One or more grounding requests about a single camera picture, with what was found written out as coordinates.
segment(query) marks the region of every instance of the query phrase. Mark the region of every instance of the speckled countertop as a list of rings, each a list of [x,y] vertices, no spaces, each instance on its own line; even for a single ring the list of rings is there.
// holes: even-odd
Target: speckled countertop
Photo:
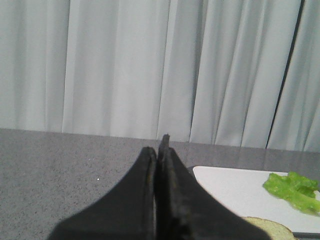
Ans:
[[[142,147],[159,141],[0,129],[0,240],[44,240],[54,225],[108,192]],[[195,165],[298,171],[320,181],[320,154],[171,142]]]

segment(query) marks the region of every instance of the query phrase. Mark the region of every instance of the curtain fold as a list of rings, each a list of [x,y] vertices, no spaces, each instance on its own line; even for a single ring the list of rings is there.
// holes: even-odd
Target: curtain fold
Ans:
[[[320,152],[319,1],[276,111],[300,4],[3,0],[0,127]]]
[[[2,1],[0,123],[60,132],[68,1]]]
[[[63,131],[155,139],[168,1],[71,1]]]
[[[320,2],[304,3],[268,148],[320,152]]]
[[[202,1],[170,1],[158,139],[170,133],[173,141],[189,141],[202,19]]]
[[[236,2],[209,2],[190,140],[264,148],[300,1]]]

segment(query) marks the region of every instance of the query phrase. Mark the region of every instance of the bread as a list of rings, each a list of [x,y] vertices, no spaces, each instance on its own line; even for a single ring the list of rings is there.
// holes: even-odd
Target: bread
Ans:
[[[244,217],[246,221],[264,230],[272,240],[298,240],[291,230],[280,223],[259,217]]]

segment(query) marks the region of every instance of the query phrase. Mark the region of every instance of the white cutting board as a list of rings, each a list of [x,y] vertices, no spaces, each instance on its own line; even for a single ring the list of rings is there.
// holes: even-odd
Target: white cutting board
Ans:
[[[320,233],[320,216],[295,210],[262,187],[270,173],[287,175],[286,172],[195,166],[193,173],[210,195],[238,216],[276,221],[294,233]]]

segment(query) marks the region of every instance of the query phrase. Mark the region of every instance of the green lettuce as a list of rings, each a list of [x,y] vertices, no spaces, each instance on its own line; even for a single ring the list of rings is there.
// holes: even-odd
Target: green lettuce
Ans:
[[[315,191],[319,190],[318,181],[291,171],[287,176],[270,173],[263,187],[272,195],[288,201],[295,209],[306,214],[319,215],[320,201]]]

